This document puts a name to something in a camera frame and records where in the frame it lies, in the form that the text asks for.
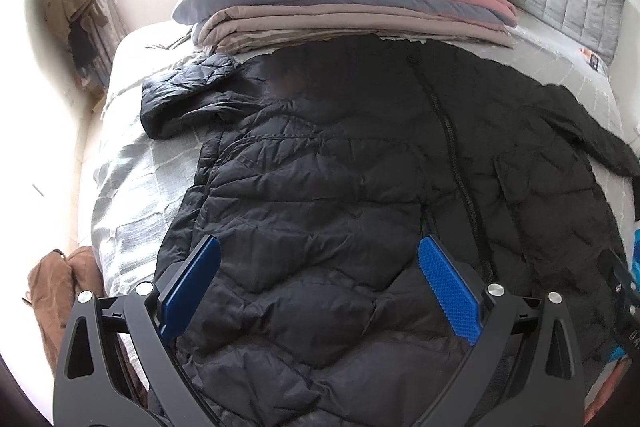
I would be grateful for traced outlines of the black puffer jacket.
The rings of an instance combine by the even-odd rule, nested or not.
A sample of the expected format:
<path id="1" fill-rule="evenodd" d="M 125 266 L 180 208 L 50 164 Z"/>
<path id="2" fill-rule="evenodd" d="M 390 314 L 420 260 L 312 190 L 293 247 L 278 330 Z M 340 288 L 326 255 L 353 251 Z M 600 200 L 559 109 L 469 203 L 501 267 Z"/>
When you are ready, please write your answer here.
<path id="1" fill-rule="evenodd" d="M 487 283 L 557 291 L 584 383 L 614 348 L 597 267 L 623 241 L 593 173 L 631 148 L 561 86 L 457 46 L 350 36 L 145 80 L 153 139 L 202 129 L 157 255 L 221 267 L 172 346 L 226 426 L 411 426 L 468 352 L 418 265 L 434 234 Z"/>

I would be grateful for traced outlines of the grey checked bedspread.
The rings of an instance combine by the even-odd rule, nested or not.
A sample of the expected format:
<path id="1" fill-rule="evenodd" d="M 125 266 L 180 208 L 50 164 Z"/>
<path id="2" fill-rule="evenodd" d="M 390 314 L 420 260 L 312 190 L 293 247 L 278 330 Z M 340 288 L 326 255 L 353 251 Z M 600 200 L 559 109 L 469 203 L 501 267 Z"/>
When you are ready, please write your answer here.
<path id="1" fill-rule="evenodd" d="M 512 48 L 469 41 L 458 46 L 540 83 L 565 87 L 604 129 L 624 134 L 608 78 L 593 72 L 575 41 L 526 13 L 512 36 Z M 152 277 L 160 243 L 193 182 L 204 136 L 186 130 L 169 140 L 150 139 L 140 124 L 142 83 L 197 55 L 186 27 L 172 20 L 135 30 L 117 48 L 102 113 L 91 217 L 91 242 L 108 295 L 125 294 Z"/>

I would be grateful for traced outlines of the brown garment by bed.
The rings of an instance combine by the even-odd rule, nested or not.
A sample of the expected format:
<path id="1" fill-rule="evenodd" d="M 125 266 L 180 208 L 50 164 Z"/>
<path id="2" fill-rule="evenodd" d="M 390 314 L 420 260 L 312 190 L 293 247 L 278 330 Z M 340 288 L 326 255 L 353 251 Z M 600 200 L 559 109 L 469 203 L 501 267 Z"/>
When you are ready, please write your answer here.
<path id="1" fill-rule="evenodd" d="M 81 291 L 106 296 L 102 272 L 90 246 L 79 247 L 69 255 L 55 249 L 32 268 L 27 282 L 26 301 L 34 311 L 44 355 L 55 373 L 66 324 L 77 296 Z"/>

